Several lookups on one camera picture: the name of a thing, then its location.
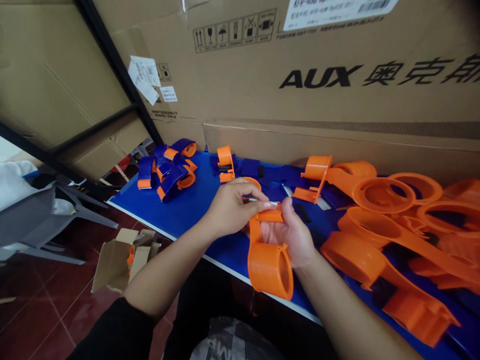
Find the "white cloth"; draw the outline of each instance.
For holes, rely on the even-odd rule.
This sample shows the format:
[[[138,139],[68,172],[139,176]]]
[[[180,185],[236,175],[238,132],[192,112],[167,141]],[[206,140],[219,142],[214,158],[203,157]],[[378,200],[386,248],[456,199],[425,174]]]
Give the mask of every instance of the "white cloth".
[[[23,178],[38,169],[28,160],[0,162],[0,210],[8,208],[38,190]],[[75,208],[67,200],[55,199],[53,214],[71,215]]]

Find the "forearm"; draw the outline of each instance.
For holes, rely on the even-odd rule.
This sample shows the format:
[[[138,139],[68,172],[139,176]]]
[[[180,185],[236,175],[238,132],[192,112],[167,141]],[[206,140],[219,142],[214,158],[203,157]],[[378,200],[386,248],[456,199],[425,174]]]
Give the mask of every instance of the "forearm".
[[[214,235],[201,220],[149,261],[133,278],[123,296],[134,308],[160,319],[214,240]]]
[[[371,311],[317,254],[295,270],[342,359],[421,359],[412,347]]]

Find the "black metal shelf frame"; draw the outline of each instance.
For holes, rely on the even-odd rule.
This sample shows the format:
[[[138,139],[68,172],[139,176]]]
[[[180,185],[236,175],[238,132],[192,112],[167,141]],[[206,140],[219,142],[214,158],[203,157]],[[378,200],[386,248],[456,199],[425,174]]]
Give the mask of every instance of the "black metal shelf frame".
[[[150,118],[149,112],[147,111],[140,94],[137,92],[134,83],[130,79],[120,54],[118,53],[117,48],[115,47],[107,29],[105,28],[102,18],[95,8],[94,3],[92,0],[75,0],[74,2],[131,104],[50,151],[46,151],[35,145],[30,140],[5,125],[5,121],[1,118],[0,136],[28,154],[32,155],[34,158],[40,160],[42,163],[49,166],[56,172],[64,175],[77,184],[81,183],[85,189],[91,191],[97,197],[104,198],[106,194],[105,190],[116,188],[116,186],[93,184],[92,182],[86,180],[84,176],[81,176],[60,162],[58,160],[58,156],[131,112],[137,113],[138,117],[143,123],[143,126],[147,130],[148,135],[157,146],[163,145],[163,141],[157,128],[155,127],[154,122]]]

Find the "blue table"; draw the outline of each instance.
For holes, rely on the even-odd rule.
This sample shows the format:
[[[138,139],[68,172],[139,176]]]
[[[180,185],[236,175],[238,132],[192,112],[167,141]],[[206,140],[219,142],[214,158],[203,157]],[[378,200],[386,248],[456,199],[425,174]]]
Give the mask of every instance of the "blue table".
[[[197,152],[191,160],[198,166],[195,172],[196,181],[191,187],[178,191],[175,197],[167,203],[160,201],[154,189],[139,190],[137,176],[133,177],[119,192],[107,203],[120,211],[137,219],[167,238],[175,241],[184,232],[191,228],[205,214],[214,198],[220,184],[218,176],[214,176],[210,166],[211,155]],[[272,198],[272,201],[281,201],[282,198]],[[337,222],[343,216],[344,211],[322,210],[316,204],[293,199],[294,203],[302,203],[312,219],[308,228],[312,234],[315,247],[318,249],[327,240],[332,231],[338,230]],[[206,251],[204,258],[250,284],[247,257],[250,241],[245,234],[238,232],[216,240]],[[442,339],[435,349],[423,344],[412,336],[408,331],[398,325],[392,318],[386,315],[373,301],[372,293],[360,288],[359,284],[341,274],[352,290],[384,321],[391,325],[402,335],[425,359],[460,359],[461,357],[453,350],[446,340]],[[270,295],[285,306],[293,309],[306,318],[322,324],[315,313],[312,304],[298,279],[294,279],[294,293],[291,301]]]

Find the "gray plastic chair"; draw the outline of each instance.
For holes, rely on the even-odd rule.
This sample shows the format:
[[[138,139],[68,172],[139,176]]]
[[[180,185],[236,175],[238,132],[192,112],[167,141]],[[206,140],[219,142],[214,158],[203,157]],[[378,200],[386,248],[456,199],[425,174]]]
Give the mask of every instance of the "gray plastic chair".
[[[73,200],[75,213],[72,215],[53,214],[55,189],[62,190]],[[83,260],[61,254],[65,249],[63,246],[48,242],[75,218],[90,220],[114,229],[117,229],[119,225],[85,208],[79,198],[102,208],[108,208],[106,204],[75,188],[52,182],[47,187],[0,210],[0,248],[21,243],[28,246],[22,251],[24,254],[71,264],[84,264]]]

